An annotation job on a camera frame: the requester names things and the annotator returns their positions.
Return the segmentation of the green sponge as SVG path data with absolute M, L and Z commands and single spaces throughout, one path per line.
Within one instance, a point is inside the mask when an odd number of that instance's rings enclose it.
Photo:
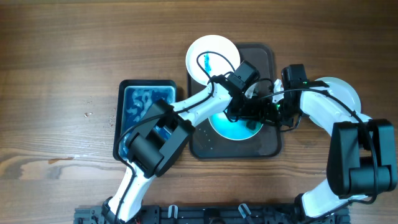
M 246 122 L 246 127 L 250 130 L 255 130 L 257 126 L 257 122 L 256 121 L 247 121 Z

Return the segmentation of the large white plate blue smear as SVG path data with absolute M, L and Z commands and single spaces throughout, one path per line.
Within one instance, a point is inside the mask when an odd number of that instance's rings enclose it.
M 227 120 L 225 110 L 223 112 L 212 115 L 208 118 L 211 127 L 223 138 L 232 141 L 243 141 L 255 136 L 263 127 L 263 124 L 257 121 L 255 130 L 246 127 L 246 122 L 239 120 L 232 123 Z

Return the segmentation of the pale blue plate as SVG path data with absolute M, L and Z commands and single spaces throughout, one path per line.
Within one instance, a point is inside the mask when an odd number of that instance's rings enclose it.
M 361 101 L 356 90 L 344 80 L 333 77 L 318 78 L 317 81 L 323 81 L 328 87 L 313 87 L 316 90 L 326 90 L 331 96 L 339 99 L 351 111 L 361 116 Z M 333 123 L 342 121 L 356 122 L 355 118 L 335 100 L 330 97 L 305 91 L 300 99 L 300 109 L 317 125 L 326 128 L 332 126 Z

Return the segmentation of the white plate blue streak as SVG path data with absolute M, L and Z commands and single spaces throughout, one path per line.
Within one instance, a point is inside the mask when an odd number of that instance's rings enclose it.
M 188 48 L 185 64 L 189 75 L 199 84 L 207 85 L 210 77 L 235 71 L 241 63 L 237 47 L 220 35 L 200 37 Z

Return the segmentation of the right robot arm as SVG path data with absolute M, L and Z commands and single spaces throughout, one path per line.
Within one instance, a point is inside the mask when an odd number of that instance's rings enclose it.
M 319 222 L 353 203 L 372 204 L 397 186 L 392 123 L 355 111 L 337 91 L 322 80 L 300 81 L 256 100 L 263 120 L 280 126 L 285 116 L 302 113 L 331 136 L 326 179 L 295 198 L 296 222 Z

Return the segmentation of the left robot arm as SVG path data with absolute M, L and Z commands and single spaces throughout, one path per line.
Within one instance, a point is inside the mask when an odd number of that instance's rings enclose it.
M 237 73 L 213 76 L 208 86 L 186 100 L 168 104 L 156 101 L 145 116 L 120 135 L 125 153 L 115 156 L 126 167 L 115 196 L 103 204 L 109 223 L 129 223 L 141 210 L 142 200 L 153 180 L 177 161 L 198 124 L 225 109 L 240 105 L 257 76 Z

